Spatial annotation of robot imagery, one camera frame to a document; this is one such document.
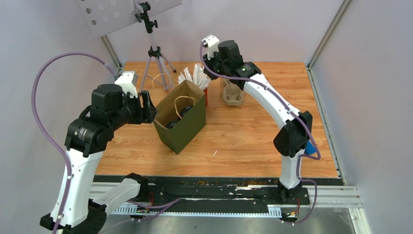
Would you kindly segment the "green paper bag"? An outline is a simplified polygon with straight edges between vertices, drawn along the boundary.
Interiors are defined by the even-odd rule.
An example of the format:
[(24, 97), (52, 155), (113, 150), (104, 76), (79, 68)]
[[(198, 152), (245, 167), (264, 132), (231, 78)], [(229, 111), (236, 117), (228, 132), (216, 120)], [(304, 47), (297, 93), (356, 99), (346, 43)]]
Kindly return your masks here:
[[(181, 118), (180, 112), (193, 106)], [(205, 94), (190, 81), (183, 81), (168, 93), (156, 106), (154, 126), (160, 140), (173, 152), (179, 154), (206, 125)], [(166, 125), (173, 120), (179, 123), (171, 130)]]

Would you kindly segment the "black plastic cup lid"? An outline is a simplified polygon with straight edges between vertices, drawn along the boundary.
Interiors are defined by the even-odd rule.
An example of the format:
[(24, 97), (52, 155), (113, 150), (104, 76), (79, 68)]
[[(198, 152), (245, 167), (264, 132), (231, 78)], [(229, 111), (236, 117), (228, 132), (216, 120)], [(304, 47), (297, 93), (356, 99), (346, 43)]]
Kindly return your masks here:
[(181, 112), (180, 112), (181, 118), (183, 118), (183, 117), (188, 113), (188, 111), (192, 109), (192, 107), (193, 107), (193, 106), (186, 106), (186, 107), (184, 107), (184, 108), (181, 110)]

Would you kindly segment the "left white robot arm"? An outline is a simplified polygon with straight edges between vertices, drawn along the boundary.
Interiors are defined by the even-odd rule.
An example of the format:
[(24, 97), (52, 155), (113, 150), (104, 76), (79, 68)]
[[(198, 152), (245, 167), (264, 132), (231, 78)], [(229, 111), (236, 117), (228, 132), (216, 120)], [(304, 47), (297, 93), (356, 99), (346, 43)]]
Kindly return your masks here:
[(127, 92), (121, 85), (102, 84), (92, 92), (92, 103), (67, 130), (65, 156), (68, 167), (54, 209), (40, 219), (40, 226), (65, 234), (96, 234), (107, 217), (130, 199), (149, 196), (148, 179), (130, 173), (122, 182), (95, 198), (90, 191), (97, 166), (113, 139), (126, 124), (152, 123), (157, 110), (150, 93)]

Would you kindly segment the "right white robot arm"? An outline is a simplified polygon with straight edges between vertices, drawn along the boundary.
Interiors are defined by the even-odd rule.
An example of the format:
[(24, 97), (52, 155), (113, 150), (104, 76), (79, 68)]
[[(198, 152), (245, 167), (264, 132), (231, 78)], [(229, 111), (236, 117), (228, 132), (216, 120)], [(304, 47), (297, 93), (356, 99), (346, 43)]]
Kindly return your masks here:
[(234, 40), (220, 41), (209, 35), (201, 42), (207, 53), (203, 59), (204, 72), (211, 80), (225, 78), (230, 84), (252, 96), (273, 118), (279, 132), (273, 143), (282, 156), (282, 170), (278, 182), (278, 197), (291, 203), (302, 187), (299, 157), (310, 140), (313, 117), (301, 112), (284, 99), (268, 82), (261, 69), (253, 62), (246, 62)]

